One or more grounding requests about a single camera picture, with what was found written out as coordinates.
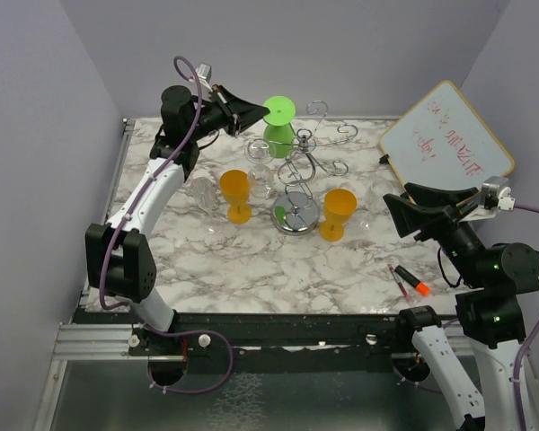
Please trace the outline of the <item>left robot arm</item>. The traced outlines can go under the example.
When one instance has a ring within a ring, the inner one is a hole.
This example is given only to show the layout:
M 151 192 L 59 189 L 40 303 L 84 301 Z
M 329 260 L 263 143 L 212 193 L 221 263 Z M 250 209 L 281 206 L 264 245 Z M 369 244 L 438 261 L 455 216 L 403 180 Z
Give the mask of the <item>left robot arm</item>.
M 157 269 L 148 239 L 166 204 L 193 171 L 199 140 L 219 131 L 237 136 L 265 116 L 268 108 L 245 101 L 221 85 L 166 88 L 161 95 L 162 125 L 150 151 L 145 173 L 126 203 L 104 224 L 85 232 L 89 285 L 99 291 L 104 310 L 112 296 L 153 327 L 149 343 L 157 352 L 174 352 L 181 341 L 173 327 L 174 309 L 155 289 Z

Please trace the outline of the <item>clear tall glass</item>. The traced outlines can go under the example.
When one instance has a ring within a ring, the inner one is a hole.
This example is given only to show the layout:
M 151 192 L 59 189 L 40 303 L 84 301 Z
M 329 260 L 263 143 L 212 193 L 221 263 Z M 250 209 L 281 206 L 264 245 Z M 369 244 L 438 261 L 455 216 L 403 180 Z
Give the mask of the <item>clear tall glass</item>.
M 190 192 L 198 207 L 205 213 L 202 218 L 204 231 L 208 234 L 221 233 L 223 223 L 214 214 L 217 203 L 213 182 L 206 177 L 195 178 L 190 184 Z

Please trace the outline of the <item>green plastic wine glass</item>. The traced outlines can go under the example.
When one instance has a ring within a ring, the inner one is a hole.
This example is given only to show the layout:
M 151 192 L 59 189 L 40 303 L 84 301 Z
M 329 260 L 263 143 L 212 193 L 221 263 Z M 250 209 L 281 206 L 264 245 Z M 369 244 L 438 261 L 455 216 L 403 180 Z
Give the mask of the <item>green plastic wine glass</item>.
M 291 121 L 296 115 L 296 105 L 286 96 L 276 95 L 268 98 L 263 107 L 269 110 L 264 117 L 266 127 L 263 138 L 275 147 L 275 157 L 284 159 L 292 151 L 295 132 Z

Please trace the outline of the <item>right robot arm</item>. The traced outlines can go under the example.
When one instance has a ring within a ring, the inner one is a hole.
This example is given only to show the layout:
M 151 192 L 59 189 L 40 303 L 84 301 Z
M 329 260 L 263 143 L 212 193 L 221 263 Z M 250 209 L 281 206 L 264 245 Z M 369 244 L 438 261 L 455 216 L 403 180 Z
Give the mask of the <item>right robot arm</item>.
M 445 325 L 429 306 L 402 310 L 396 344 L 420 353 L 444 395 L 457 430 L 539 430 L 539 407 L 524 360 L 539 332 L 527 332 L 518 296 L 539 291 L 539 252 L 522 242 L 487 247 L 472 222 L 513 211 L 509 181 L 487 179 L 480 189 L 442 190 L 405 185 L 405 197 L 384 195 L 397 233 L 434 240 L 469 290 L 456 295 L 455 313 L 469 339 L 480 382 L 473 383 L 453 352 Z

